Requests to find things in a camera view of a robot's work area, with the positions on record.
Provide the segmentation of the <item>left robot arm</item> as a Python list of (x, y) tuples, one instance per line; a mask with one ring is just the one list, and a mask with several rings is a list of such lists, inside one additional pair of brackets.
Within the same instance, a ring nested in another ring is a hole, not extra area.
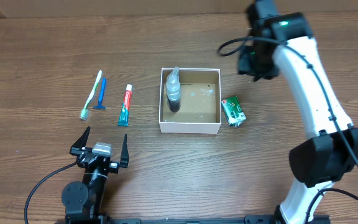
[(76, 157), (76, 165), (85, 170), (83, 179), (69, 183), (62, 190), (65, 206), (65, 223), (112, 223), (107, 213), (101, 212), (108, 174), (117, 174), (129, 165), (127, 138), (124, 137), (119, 162), (111, 160), (112, 145), (97, 142), (86, 145), (90, 128), (86, 128), (71, 146), (70, 154)]

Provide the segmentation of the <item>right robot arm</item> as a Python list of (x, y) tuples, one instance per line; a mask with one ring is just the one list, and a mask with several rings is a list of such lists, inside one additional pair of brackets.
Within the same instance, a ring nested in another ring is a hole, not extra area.
[(343, 175), (358, 167), (358, 128), (339, 103), (302, 13), (281, 15), (270, 0), (246, 10), (250, 31), (239, 51), (238, 72), (254, 80), (282, 74), (298, 104), (305, 142), (289, 153), (294, 181), (274, 223), (318, 223), (314, 211)]

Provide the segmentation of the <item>green soap bar packet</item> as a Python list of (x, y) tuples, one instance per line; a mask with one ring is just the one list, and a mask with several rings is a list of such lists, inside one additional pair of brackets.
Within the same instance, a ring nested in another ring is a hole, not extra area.
[(222, 100), (221, 106), (230, 126), (238, 127), (246, 120), (237, 96)]

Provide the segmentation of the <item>clear bottle dark liquid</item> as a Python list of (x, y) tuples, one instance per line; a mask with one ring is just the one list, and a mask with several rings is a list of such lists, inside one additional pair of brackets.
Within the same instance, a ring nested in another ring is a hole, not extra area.
[(178, 67), (175, 67), (168, 75), (165, 89), (168, 99), (168, 106), (171, 112), (178, 112), (180, 110), (181, 98), (181, 85)]

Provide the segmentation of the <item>red green toothpaste tube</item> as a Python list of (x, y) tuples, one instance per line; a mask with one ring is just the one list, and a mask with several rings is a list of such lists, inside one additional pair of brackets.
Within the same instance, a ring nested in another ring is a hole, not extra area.
[(132, 85), (127, 84), (126, 91), (124, 94), (124, 100), (122, 102), (119, 121), (118, 121), (119, 126), (128, 126), (129, 125), (129, 108), (131, 105), (131, 98), (132, 98)]

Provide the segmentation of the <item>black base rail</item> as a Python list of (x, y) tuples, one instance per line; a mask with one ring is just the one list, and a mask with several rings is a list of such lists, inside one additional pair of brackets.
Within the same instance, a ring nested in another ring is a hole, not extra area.
[(274, 215), (246, 215), (244, 218), (202, 218), (202, 219), (165, 219), (165, 220), (141, 220), (138, 218), (112, 219), (100, 217), (90, 220), (65, 220), (59, 223), (69, 224), (279, 224), (282, 223)]

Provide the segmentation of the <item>blue razor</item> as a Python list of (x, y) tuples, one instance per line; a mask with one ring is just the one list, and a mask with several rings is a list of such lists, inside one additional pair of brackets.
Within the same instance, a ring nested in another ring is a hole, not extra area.
[(99, 92), (98, 104), (93, 107), (96, 110), (105, 110), (106, 109), (106, 107), (103, 106), (103, 99), (104, 99), (104, 93), (105, 93), (105, 89), (106, 89), (106, 83), (107, 83), (107, 79), (103, 78), (101, 89)]

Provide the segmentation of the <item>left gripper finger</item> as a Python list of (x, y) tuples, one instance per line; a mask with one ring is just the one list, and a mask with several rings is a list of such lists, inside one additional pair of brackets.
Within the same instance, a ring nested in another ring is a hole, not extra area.
[(71, 149), (82, 149), (86, 146), (91, 127), (88, 126), (84, 133), (76, 140), (76, 142), (71, 146)]
[(124, 140), (122, 144), (122, 151), (121, 151), (121, 158), (120, 158), (121, 164), (128, 164), (129, 163), (129, 152), (127, 149), (127, 135), (124, 135)]

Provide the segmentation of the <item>white cardboard box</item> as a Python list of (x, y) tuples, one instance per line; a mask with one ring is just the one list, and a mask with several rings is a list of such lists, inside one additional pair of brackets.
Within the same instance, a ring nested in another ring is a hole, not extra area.
[(161, 68), (158, 123), (162, 133), (217, 134), (221, 124), (221, 71), (180, 68), (180, 109), (168, 106), (166, 81), (173, 68)]

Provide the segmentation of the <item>white green toothbrush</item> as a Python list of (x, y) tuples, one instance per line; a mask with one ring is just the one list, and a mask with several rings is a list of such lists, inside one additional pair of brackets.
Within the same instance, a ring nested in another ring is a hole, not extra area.
[(100, 70), (98, 72), (97, 76), (96, 76), (93, 88), (92, 88), (92, 90), (91, 90), (91, 92), (90, 92), (90, 94), (89, 94), (89, 96), (88, 96), (88, 98), (87, 98), (87, 100), (85, 102), (85, 105), (84, 105), (83, 109), (81, 110), (80, 119), (82, 119), (84, 121), (88, 119), (88, 116), (89, 116), (89, 113), (90, 113), (89, 109), (88, 109), (88, 105), (91, 103), (91, 101), (94, 98), (94, 94), (96, 92), (96, 89), (97, 89), (97, 87), (99, 85), (99, 82), (100, 82), (102, 76), (103, 76), (103, 71)]

